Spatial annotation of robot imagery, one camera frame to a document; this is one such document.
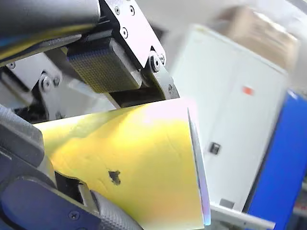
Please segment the dark spot on paper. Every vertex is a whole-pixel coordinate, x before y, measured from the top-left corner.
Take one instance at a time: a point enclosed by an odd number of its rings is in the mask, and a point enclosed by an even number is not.
[[[120,179],[119,179],[120,171],[109,171],[109,176],[112,179],[113,184],[120,185]]]

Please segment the white cabinet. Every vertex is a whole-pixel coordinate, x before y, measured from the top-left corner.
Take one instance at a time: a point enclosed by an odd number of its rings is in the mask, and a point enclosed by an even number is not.
[[[242,211],[280,111],[286,72],[195,26],[171,75],[180,96],[198,107],[211,202]],[[212,143],[220,145],[216,155]]]

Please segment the cardboard box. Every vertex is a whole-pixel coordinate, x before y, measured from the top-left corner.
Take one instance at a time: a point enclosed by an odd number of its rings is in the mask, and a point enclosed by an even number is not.
[[[230,20],[222,32],[225,36],[287,71],[294,67],[298,48],[294,36],[249,7],[241,6],[229,12],[225,14]]]

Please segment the textured grip surface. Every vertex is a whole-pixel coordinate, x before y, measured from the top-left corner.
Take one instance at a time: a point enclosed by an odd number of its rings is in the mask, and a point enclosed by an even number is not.
[[[142,227],[121,208],[92,191],[94,200],[97,202],[101,225],[99,230],[143,230]]]
[[[97,93],[139,89],[141,79],[124,63],[124,50],[114,39],[70,47],[67,57],[80,77]]]

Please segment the black latch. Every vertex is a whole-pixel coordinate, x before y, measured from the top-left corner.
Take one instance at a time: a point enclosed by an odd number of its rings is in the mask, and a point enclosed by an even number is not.
[[[221,148],[221,145],[219,145],[218,143],[212,142],[210,145],[209,152],[217,155],[220,151],[220,148]]]

